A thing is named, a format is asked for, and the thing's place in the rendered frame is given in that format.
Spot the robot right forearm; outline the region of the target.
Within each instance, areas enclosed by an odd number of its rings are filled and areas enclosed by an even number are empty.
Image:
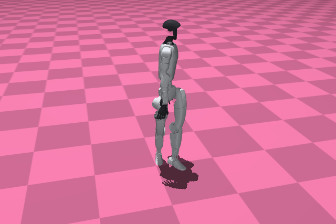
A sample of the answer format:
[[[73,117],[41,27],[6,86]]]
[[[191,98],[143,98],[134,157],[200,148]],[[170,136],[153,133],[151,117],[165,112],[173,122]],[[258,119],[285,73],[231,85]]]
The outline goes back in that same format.
[[[161,78],[161,83],[160,83],[160,87],[161,87],[161,94],[160,97],[163,100],[162,105],[167,105],[168,103],[168,87],[169,87],[169,76],[168,75],[163,75]]]

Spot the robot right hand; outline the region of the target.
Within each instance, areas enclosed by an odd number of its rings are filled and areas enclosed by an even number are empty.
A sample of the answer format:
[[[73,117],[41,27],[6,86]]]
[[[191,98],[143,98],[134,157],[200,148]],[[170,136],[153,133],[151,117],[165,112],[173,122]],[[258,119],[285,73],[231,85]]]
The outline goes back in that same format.
[[[168,112],[168,110],[167,110],[167,105],[162,105],[162,102],[163,102],[163,100],[161,99],[161,101],[160,101],[160,109],[159,109],[159,111],[158,111],[158,115],[157,115],[157,117],[155,117],[156,119],[164,119],[165,117],[166,117],[166,115],[168,115],[169,114],[169,112]],[[164,116],[164,117],[163,117]]]

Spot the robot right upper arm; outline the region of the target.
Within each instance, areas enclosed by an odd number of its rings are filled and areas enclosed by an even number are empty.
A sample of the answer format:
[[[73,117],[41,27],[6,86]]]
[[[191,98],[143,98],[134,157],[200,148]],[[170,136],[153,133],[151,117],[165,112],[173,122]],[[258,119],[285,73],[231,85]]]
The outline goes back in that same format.
[[[166,72],[169,69],[169,63],[170,63],[170,59],[172,56],[172,51],[171,48],[169,47],[164,47],[161,50],[161,68],[160,68],[160,79],[162,78],[163,75],[168,75]],[[169,76],[170,78],[170,76]]]

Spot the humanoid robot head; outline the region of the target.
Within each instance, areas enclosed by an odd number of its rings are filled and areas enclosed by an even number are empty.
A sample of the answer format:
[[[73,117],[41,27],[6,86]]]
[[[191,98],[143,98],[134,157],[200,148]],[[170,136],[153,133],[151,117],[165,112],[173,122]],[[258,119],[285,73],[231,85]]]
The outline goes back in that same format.
[[[177,29],[180,27],[180,25],[181,24],[179,22],[172,19],[166,20],[163,23],[163,28],[168,29],[168,31],[173,31],[173,36],[167,36],[163,44],[168,44],[167,42],[172,42],[171,45],[174,45],[173,39],[177,39]]]

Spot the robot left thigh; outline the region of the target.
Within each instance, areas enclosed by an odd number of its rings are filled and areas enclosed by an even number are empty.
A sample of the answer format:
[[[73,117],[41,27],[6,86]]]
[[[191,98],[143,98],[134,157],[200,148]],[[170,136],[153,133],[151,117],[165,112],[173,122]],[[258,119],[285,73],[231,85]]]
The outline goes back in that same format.
[[[176,88],[176,96],[174,97],[174,116],[175,122],[169,125],[169,129],[172,133],[179,132],[180,127],[183,126],[186,116],[186,94],[181,88]]]

